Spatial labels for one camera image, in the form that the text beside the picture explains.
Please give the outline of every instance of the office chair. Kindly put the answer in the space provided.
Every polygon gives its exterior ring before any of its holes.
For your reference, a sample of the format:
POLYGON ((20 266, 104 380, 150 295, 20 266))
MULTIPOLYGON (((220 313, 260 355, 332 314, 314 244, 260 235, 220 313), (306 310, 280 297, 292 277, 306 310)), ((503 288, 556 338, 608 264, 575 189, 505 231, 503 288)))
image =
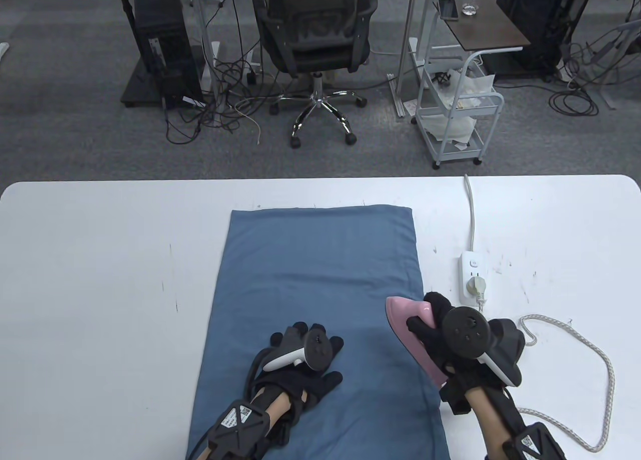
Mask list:
POLYGON ((291 130, 290 146, 300 148, 298 131, 316 109, 326 109, 336 117, 345 142, 357 141, 345 116, 330 100, 351 97, 357 106, 365 107, 366 98, 354 91, 323 92, 323 71, 346 68, 355 72, 369 56, 369 20, 378 6, 377 0, 252 0, 262 46, 279 71, 296 78, 311 73, 313 93, 282 94, 270 105, 270 114, 278 114, 283 101, 307 101, 291 130))

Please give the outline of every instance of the pink iron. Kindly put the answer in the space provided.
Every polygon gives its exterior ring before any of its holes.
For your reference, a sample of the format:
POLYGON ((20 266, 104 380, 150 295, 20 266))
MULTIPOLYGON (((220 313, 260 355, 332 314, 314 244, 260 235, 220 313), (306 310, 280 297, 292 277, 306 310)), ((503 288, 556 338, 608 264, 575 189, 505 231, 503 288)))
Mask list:
POLYGON ((407 348, 407 351, 410 352, 410 355, 414 357, 419 366, 425 370, 425 373, 428 374, 434 384, 440 388, 447 380, 446 375, 434 364, 425 351, 423 343, 416 338, 414 333, 407 329, 406 324, 408 318, 418 316, 426 325, 435 328, 436 323, 432 315, 431 304, 403 297, 388 297, 385 301, 385 313, 387 313, 387 321, 398 339, 407 348))

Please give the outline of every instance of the hand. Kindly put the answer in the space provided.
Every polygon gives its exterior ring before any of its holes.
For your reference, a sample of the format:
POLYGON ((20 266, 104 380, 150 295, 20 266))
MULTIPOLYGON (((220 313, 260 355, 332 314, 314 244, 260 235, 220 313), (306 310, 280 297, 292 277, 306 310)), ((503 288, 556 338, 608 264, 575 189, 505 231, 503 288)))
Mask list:
MULTIPOLYGON (((298 322, 293 326, 298 330, 301 337, 309 331, 309 327, 303 322, 298 322)), ((325 332, 323 325, 314 323, 311 329, 314 328, 321 329, 325 332)), ((270 338, 271 346, 278 347, 281 341, 282 333, 277 332, 272 334, 270 338)), ((330 344, 332 345, 333 360, 343 348, 343 338, 340 336, 332 336, 330 338, 330 344)), ((291 364, 275 371, 263 371, 254 381, 253 387, 260 389, 266 385, 276 385, 290 396, 293 403, 295 403, 295 400, 302 398, 303 392, 306 392, 307 398, 302 408, 303 410, 309 410, 343 381, 343 375, 338 371, 325 374, 328 369, 329 365, 323 371, 314 371, 307 366, 305 362, 298 366, 291 364)))
POLYGON ((476 359, 463 358, 447 345, 440 328, 447 313, 454 308, 449 300, 440 293, 430 292, 423 301, 430 302, 437 327, 430 328, 418 316, 408 318, 407 327, 423 343, 426 352, 440 370, 458 383, 462 393, 478 386, 503 388, 505 384, 487 365, 476 359))

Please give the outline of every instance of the chrome chair base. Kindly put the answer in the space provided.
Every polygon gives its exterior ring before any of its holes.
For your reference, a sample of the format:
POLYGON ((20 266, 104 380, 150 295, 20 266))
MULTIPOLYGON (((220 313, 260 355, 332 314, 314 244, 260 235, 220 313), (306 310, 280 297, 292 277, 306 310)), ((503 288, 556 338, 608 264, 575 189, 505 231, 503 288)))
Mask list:
POLYGON ((363 108, 367 105, 367 99, 359 96, 354 91, 334 91, 333 93, 325 94, 323 93, 323 75, 321 73, 314 73, 313 79, 314 79, 314 83, 313 83, 314 90, 311 96, 309 94, 281 94, 269 106, 269 113, 278 114, 279 105, 282 101, 306 101, 307 106, 305 107, 305 109, 302 110, 300 114, 298 114, 298 117, 296 118, 296 121, 293 124, 293 128, 291 129, 291 137, 289 139, 289 144, 293 149, 300 148, 300 139, 298 138, 298 131, 300 131, 300 129, 302 128, 302 125, 305 122, 305 119, 307 119, 311 114, 311 112, 314 111, 314 109, 316 108, 325 109, 329 111, 336 118, 336 120, 343 127, 343 130, 345 130, 346 144, 348 144, 349 146, 352 146, 353 144, 356 143, 357 137, 352 132, 352 128, 350 127, 350 122, 343 115, 343 113, 341 113, 341 111, 336 109, 334 105, 330 104, 330 100, 350 96, 352 98, 355 98, 358 107, 363 108))

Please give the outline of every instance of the smartphone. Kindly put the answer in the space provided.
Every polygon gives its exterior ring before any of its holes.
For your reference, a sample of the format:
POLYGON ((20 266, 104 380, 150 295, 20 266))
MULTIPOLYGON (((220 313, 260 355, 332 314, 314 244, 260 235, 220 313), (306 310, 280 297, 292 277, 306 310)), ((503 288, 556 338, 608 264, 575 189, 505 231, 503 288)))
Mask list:
POLYGON ((439 0, 439 15, 444 21, 457 21, 458 11, 455 0, 439 0))

